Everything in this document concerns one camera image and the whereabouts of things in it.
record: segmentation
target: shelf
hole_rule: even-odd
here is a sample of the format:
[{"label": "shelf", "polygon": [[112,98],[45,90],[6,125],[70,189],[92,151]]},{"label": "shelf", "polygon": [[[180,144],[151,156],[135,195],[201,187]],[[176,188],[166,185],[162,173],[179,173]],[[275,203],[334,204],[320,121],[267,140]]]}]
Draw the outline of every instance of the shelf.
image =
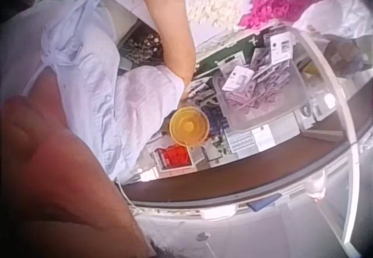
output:
[{"label": "shelf", "polygon": [[[371,80],[349,101],[357,132],[364,131],[367,124],[372,124],[372,106]],[[314,129],[341,130],[337,112],[315,124]],[[246,197],[242,197],[242,200],[249,200],[305,178],[326,166],[348,146],[346,139],[332,143],[296,136],[265,152],[228,165],[151,182],[138,182],[125,185],[123,189],[140,206],[156,207],[157,203],[174,203],[176,208],[178,203],[182,207],[187,206],[186,202],[190,202],[190,206],[198,206],[201,201],[229,198],[237,193],[245,193]]]}]

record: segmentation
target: white shirt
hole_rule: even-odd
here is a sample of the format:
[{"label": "white shirt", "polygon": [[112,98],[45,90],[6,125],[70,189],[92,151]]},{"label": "white shirt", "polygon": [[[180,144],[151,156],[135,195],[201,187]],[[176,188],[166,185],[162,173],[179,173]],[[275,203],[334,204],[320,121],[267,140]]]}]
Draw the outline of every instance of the white shirt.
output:
[{"label": "white shirt", "polygon": [[44,0],[4,24],[0,42],[2,104],[27,95],[51,66],[70,130],[107,175],[132,176],[141,150],[177,108],[182,79],[165,66],[118,77],[119,52],[101,0]]}]

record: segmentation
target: yellow cup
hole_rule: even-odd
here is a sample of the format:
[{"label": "yellow cup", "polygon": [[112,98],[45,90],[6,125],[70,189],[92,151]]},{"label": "yellow cup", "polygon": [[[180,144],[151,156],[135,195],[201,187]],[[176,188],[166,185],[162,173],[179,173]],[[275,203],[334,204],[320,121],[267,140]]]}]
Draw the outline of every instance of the yellow cup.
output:
[{"label": "yellow cup", "polygon": [[209,120],[198,108],[181,108],[171,118],[171,137],[181,146],[201,145],[206,140],[209,131]]}]

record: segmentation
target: person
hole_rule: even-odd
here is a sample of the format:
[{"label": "person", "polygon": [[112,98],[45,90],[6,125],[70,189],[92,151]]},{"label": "person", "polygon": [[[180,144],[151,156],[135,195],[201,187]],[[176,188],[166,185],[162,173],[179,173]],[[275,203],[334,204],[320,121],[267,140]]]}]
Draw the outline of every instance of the person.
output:
[{"label": "person", "polygon": [[120,77],[113,1],[41,0],[2,26],[2,202],[37,257],[158,257],[112,180],[177,108],[195,48],[185,0],[144,1],[166,65]]},{"label": "person", "polygon": [[165,66],[118,76],[117,45],[136,18],[114,0],[41,0],[2,26],[0,42],[2,104],[37,96],[38,107],[81,138],[111,180],[120,174],[123,182],[195,70],[185,0],[144,1]]}]

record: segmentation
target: price tag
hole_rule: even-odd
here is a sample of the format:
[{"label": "price tag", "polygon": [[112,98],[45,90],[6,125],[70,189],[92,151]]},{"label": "price tag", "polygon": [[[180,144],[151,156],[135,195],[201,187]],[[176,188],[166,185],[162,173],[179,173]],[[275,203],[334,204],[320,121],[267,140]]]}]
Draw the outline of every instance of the price tag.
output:
[{"label": "price tag", "polygon": [[253,75],[253,70],[236,66],[222,89],[224,91],[241,91],[249,83]]},{"label": "price tag", "polygon": [[270,51],[272,65],[281,63],[293,58],[293,43],[291,42],[291,33],[286,32],[271,36]]}]

